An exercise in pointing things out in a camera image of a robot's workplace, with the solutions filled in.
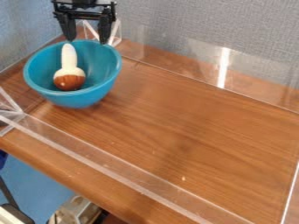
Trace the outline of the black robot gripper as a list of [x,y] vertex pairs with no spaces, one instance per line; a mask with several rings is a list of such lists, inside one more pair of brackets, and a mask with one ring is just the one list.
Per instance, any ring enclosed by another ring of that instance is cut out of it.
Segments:
[[110,0],[50,0],[50,2],[65,39],[72,41],[76,38],[74,19],[98,20],[98,42],[104,45],[110,36],[112,21],[116,20],[117,3]]

